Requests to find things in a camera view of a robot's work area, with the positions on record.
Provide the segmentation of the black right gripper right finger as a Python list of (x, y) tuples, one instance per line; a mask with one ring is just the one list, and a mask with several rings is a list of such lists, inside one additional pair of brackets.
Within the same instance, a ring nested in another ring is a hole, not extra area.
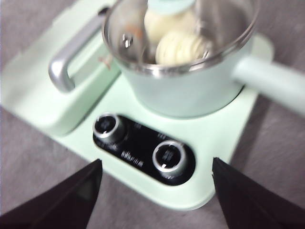
[(220, 158), (213, 159), (213, 181), (231, 229), (303, 229), (305, 210), (269, 191)]

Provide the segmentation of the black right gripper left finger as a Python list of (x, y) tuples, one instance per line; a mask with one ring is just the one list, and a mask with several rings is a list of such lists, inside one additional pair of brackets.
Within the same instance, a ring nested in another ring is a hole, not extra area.
[(2, 229), (85, 229), (102, 181), (97, 159), (56, 186), (0, 217)]

